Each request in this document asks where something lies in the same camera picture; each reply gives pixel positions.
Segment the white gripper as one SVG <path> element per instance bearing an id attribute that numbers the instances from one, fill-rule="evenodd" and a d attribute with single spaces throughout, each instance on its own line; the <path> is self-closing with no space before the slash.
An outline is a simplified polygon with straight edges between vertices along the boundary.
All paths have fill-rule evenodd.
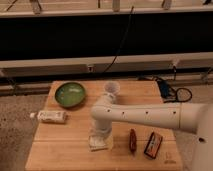
<path id="1" fill-rule="evenodd" d="M 110 124 L 101 124 L 100 122 L 94 121 L 92 123 L 90 135 L 107 139 L 111 133 L 112 126 Z"/>

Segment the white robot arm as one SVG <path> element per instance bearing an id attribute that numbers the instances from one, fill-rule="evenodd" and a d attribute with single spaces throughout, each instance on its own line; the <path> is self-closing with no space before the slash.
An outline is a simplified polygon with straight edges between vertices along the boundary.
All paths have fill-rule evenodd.
<path id="1" fill-rule="evenodd" d="M 110 93 L 102 95 L 91 108 L 94 128 L 108 134 L 113 122 L 129 122 L 197 135 L 192 171 L 213 171 L 213 104 L 161 103 L 118 105 Z"/>

